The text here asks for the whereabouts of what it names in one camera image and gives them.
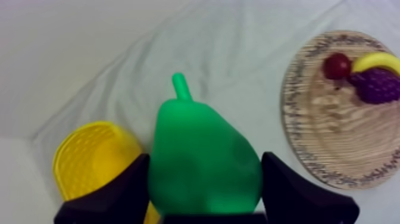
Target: white tablecloth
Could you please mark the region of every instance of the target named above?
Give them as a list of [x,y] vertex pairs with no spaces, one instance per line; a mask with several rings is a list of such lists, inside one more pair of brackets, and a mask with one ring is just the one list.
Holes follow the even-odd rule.
[[111,120],[151,149],[159,106],[174,98],[171,75],[186,75],[194,100],[216,109],[259,155],[272,151],[319,186],[351,195],[357,223],[399,223],[400,173],[377,188],[340,191],[301,166],[280,119],[280,88],[296,52],[329,30],[371,35],[400,55],[396,0],[201,1],[145,35],[88,83],[34,137],[32,151],[54,200],[51,173],[58,144],[76,127]]

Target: yellow plastic basket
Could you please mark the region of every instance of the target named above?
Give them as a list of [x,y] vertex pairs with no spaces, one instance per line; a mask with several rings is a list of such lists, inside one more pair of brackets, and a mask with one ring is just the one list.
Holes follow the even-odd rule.
[[[58,147],[53,173],[64,201],[91,193],[117,177],[140,154],[136,138],[111,122],[93,122],[71,133]],[[149,203],[145,224],[160,219]]]

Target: plastic fruit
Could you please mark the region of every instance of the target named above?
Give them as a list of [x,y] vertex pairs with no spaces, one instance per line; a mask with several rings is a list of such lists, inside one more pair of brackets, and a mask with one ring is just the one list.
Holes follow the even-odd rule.
[[334,53],[325,59],[323,70],[327,79],[343,79],[350,75],[351,61],[342,53]]
[[386,52],[373,52],[357,58],[351,72],[358,73],[373,67],[381,67],[400,76],[400,59]]
[[353,73],[348,82],[356,88],[360,100],[368,104],[383,104],[400,98],[400,77],[389,70],[372,68]]
[[260,200],[260,160],[215,110],[195,102],[182,74],[177,99],[160,108],[150,159],[150,199],[161,214],[252,213]]

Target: wooden plate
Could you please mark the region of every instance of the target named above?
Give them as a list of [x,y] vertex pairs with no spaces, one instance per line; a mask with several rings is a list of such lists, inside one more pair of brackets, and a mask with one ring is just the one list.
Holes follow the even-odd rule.
[[350,84],[324,78],[323,60],[334,52],[351,60],[390,52],[376,39],[353,31],[323,33],[295,56],[282,88],[283,125],[302,164],[320,181],[342,189],[377,186],[398,169],[399,102],[361,102]]

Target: yellow banana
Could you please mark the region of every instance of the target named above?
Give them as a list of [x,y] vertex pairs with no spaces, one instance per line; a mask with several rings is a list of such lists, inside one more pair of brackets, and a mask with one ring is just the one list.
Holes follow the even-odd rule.
[[368,53],[357,58],[352,64],[351,73],[362,72],[373,67],[381,67],[400,76],[400,59],[385,52]]

